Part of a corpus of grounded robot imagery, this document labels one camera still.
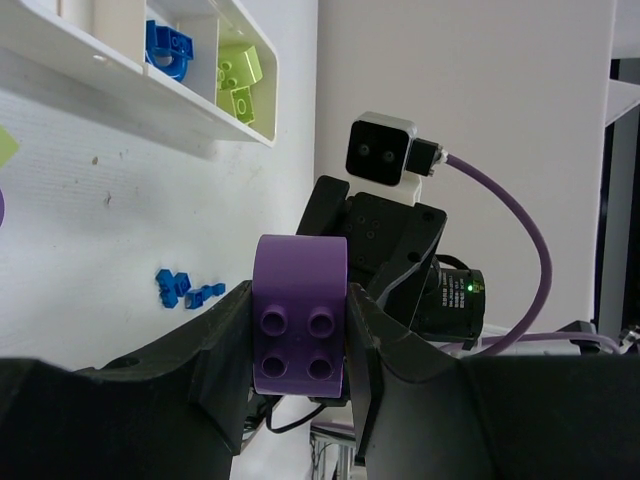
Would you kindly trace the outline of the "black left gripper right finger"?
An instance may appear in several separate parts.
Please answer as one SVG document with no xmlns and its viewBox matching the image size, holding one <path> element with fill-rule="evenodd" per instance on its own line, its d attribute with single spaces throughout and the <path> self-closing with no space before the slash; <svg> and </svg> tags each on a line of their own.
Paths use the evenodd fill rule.
<svg viewBox="0 0 640 480">
<path fill-rule="evenodd" d="M 635 479 L 635 356 L 441 352 L 349 287 L 356 460 L 371 479 Z"/>
</svg>

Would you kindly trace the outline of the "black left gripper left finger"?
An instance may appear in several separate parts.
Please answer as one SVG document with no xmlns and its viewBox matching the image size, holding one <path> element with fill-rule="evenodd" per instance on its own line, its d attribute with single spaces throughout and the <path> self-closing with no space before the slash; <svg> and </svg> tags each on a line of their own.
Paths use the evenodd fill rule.
<svg viewBox="0 0 640 480">
<path fill-rule="evenodd" d="M 5 479 L 226 479 L 251 384 L 251 285 L 100 369 L 1 362 Z"/>
</svg>

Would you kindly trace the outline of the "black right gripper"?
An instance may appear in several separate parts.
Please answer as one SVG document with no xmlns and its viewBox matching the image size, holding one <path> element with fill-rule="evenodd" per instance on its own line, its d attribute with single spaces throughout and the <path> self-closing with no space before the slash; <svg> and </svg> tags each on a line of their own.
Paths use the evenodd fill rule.
<svg viewBox="0 0 640 480">
<path fill-rule="evenodd" d="M 391 318 L 408 328 L 416 316 L 447 214 L 359 192 L 323 175 L 315 183 L 296 233 L 347 240 L 348 281 L 359 284 Z"/>
</svg>

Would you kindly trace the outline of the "purple rounded lego brick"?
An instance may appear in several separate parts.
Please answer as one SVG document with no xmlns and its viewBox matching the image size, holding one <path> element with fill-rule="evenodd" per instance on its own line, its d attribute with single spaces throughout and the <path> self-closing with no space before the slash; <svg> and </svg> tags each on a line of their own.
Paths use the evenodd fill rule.
<svg viewBox="0 0 640 480">
<path fill-rule="evenodd" d="M 342 394 L 347 240 L 264 235 L 253 268 L 253 378 L 263 395 Z"/>
</svg>

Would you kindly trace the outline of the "green square lego brick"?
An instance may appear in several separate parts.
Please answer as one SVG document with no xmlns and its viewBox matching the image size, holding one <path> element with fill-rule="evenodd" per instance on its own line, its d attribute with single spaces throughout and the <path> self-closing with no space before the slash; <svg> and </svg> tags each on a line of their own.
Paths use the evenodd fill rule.
<svg viewBox="0 0 640 480">
<path fill-rule="evenodd" d="M 255 121 L 251 87 L 245 86 L 230 91 L 232 110 L 236 119 L 249 125 Z"/>
</svg>

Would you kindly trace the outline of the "blue lego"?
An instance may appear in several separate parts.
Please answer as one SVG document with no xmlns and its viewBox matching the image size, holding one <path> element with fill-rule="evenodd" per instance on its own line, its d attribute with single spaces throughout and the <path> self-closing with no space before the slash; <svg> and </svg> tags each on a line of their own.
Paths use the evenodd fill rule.
<svg viewBox="0 0 640 480">
<path fill-rule="evenodd" d="M 146 21 L 145 61 L 168 77 L 182 82 L 194 60 L 195 49 L 191 37 L 155 20 Z"/>
</svg>

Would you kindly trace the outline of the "purple butterfly lego brick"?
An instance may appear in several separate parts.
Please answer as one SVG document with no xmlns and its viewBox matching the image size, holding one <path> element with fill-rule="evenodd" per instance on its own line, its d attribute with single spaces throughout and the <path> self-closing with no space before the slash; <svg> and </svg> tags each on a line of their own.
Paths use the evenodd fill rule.
<svg viewBox="0 0 640 480">
<path fill-rule="evenodd" d="M 2 190 L 0 190 L 0 225 L 2 226 L 3 222 L 4 222 L 4 218 L 6 215 L 6 202 L 5 202 L 5 196 L 2 192 Z"/>
</svg>

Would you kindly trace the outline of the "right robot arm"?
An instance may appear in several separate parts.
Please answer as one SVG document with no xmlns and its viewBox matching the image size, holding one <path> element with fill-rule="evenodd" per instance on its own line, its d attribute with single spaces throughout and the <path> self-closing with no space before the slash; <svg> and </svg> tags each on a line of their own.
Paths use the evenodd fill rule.
<svg viewBox="0 0 640 480">
<path fill-rule="evenodd" d="M 437 254 L 446 221 L 442 210 L 350 194 L 348 182 L 323 175 L 297 232 L 345 238 L 349 282 L 425 340 L 469 350 L 483 327 L 485 282 L 480 271 Z"/>
</svg>

